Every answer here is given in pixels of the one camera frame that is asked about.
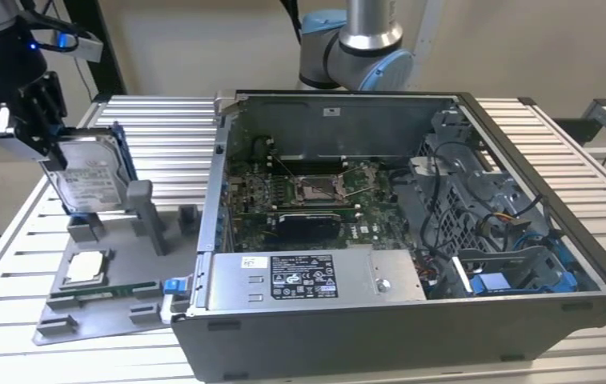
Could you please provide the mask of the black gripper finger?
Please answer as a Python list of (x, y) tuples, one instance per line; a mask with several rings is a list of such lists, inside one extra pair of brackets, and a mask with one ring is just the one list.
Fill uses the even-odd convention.
[(52, 124), (63, 124), (67, 107), (62, 93), (62, 84), (55, 71), (47, 71), (40, 79), (40, 92), (44, 98), (46, 114)]
[(19, 137), (46, 161), (47, 170), (66, 170), (67, 159), (56, 143), (63, 124), (52, 124), (46, 114), (40, 82), (32, 82), (19, 91)]

